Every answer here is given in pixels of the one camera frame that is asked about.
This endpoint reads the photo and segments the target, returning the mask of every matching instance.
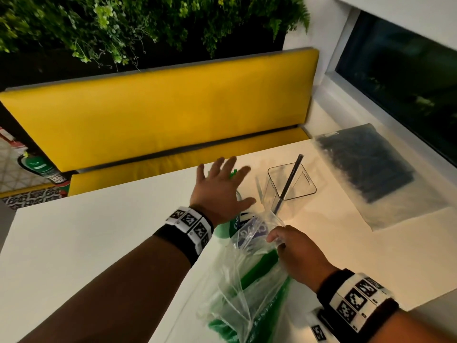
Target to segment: fire extinguisher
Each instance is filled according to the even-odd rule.
[[[48,178],[55,186],[59,187],[63,191],[63,195],[68,194],[70,188],[70,181],[60,172],[57,168],[50,165],[42,156],[31,155],[24,152],[23,155],[19,155],[17,163],[23,169],[38,174],[39,176]]]

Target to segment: white table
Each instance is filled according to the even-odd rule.
[[[266,170],[302,164],[317,186],[293,219],[338,267],[365,272],[393,291],[410,310],[457,288],[457,213],[453,208],[372,232],[321,160],[311,141],[238,158],[252,166],[239,191],[254,196]],[[0,342],[15,342],[74,293],[148,238],[179,205],[187,205],[195,168],[21,208],[0,254]],[[185,278],[151,341],[163,343],[193,287],[221,247],[212,239]],[[304,313],[316,307],[314,294],[293,284],[281,323],[284,342],[303,342]],[[188,325],[196,323],[189,317]],[[189,342],[181,329],[169,342]],[[214,336],[201,342],[214,342]]]

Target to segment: yellow bench seat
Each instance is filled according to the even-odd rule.
[[[78,195],[84,192],[198,166],[199,164],[213,162],[221,156],[229,158],[230,156],[253,153],[306,139],[309,139],[306,133],[300,127],[296,127],[185,153],[80,173],[73,175],[69,195]]]

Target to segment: clear plastic bag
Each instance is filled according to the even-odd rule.
[[[448,206],[371,124],[317,136],[314,145],[373,231]]]
[[[175,324],[181,326],[190,313],[197,314],[203,325],[191,325],[187,342],[272,342],[290,282],[278,261],[279,242],[266,242],[268,232],[278,225],[284,224],[273,213],[260,213],[222,248]],[[167,341],[174,342],[177,335],[172,337]]]

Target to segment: yellow floor strip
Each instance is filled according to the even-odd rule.
[[[34,187],[25,187],[23,189],[0,192],[0,198],[4,198],[4,197],[8,197],[8,196],[14,196],[14,195],[17,195],[17,194],[22,194],[24,192],[30,192],[30,191],[46,189],[46,188],[53,187],[53,186],[54,186],[54,184],[52,184],[52,183],[48,184],[47,183],[47,184],[36,185]]]

